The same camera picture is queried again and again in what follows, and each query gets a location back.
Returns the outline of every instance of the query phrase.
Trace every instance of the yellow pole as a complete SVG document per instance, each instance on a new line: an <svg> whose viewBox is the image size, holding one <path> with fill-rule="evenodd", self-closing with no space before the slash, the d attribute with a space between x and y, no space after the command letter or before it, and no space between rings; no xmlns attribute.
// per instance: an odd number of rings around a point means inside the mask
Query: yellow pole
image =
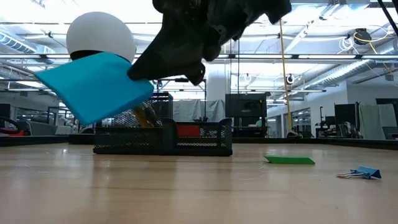
<svg viewBox="0 0 398 224"><path fill-rule="evenodd" d="M292 114L290 113L290 103L289 103L289 92L287 91L287 83L286 83L286 67L285 67L285 46L284 46L284 33L282 31L282 19L279 21L280 27L280 44L282 47L282 64L284 68L284 83L285 83L285 94L286 94L286 103L287 103L287 121L289 122L289 131L292 130Z"/></svg>

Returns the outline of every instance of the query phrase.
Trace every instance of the blue binder clip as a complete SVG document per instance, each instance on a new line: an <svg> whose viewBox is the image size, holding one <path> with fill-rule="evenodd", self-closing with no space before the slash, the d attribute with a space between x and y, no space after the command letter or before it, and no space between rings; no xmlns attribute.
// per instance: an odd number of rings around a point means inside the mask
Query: blue binder clip
<svg viewBox="0 0 398 224"><path fill-rule="evenodd" d="M352 169L345 174L337 174L336 176L339 178L362 177L365 179L381 179L380 170L363 166L360 166L356 170Z"/></svg>

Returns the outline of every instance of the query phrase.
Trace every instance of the desk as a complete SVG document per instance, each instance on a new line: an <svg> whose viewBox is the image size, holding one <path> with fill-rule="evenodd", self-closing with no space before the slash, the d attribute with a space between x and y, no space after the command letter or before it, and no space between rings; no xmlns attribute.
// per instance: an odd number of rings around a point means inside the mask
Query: desk
<svg viewBox="0 0 398 224"><path fill-rule="evenodd" d="M3 148L0 223L396 223L396 151L234 144L232 157L190 157L94 155L92 148ZM317 164L266 164L266 153ZM335 177L361 161L383 180Z"/></svg>

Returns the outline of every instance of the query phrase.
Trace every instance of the red object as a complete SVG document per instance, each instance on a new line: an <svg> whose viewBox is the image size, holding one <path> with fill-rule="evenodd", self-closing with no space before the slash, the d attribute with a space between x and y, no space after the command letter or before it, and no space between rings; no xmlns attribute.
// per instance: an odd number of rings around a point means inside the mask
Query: red object
<svg viewBox="0 0 398 224"><path fill-rule="evenodd" d="M177 125L178 137L200 137L200 126L198 125Z"/></svg>
<svg viewBox="0 0 398 224"><path fill-rule="evenodd" d="M4 130L6 130L6 131L13 131L13 130L15 130L15 129L12 129L12 128L3 128ZM17 134L8 134L8 136L23 136L24 135L24 131L22 130L22 131L20 131L20 133L17 133Z"/></svg>

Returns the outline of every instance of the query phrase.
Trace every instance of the white curtain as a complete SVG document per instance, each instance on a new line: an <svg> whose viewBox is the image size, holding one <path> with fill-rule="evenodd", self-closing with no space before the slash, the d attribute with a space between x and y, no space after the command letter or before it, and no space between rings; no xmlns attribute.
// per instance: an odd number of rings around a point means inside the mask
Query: white curtain
<svg viewBox="0 0 398 224"><path fill-rule="evenodd" d="M382 127L397 126L393 105L359 105L359 131L364 139L386 140Z"/></svg>
<svg viewBox="0 0 398 224"><path fill-rule="evenodd" d="M173 102L173 119L177 122L191 122L205 116L205 102L201 100L180 100ZM208 122L219 122L225 118L223 100L206 102Z"/></svg>

